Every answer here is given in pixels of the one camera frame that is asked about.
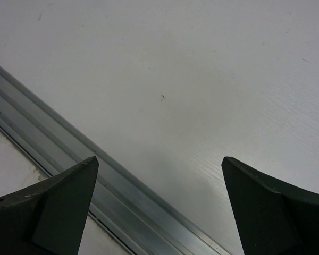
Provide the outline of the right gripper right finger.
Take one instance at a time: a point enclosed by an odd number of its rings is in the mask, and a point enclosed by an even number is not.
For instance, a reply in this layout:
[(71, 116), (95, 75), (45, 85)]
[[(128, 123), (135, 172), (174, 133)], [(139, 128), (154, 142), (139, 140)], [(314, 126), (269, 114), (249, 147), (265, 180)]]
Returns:
[(319, 194), (233, 157), (222, 171), (244, 254), (319, 254)]

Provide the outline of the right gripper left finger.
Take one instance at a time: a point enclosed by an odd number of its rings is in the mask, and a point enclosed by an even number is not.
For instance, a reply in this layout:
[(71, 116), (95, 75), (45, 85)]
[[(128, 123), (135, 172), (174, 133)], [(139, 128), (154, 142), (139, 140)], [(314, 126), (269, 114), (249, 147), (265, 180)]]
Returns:
[(78, 254), (98, 166), (89, 157), (0, 197), (0, 254)]

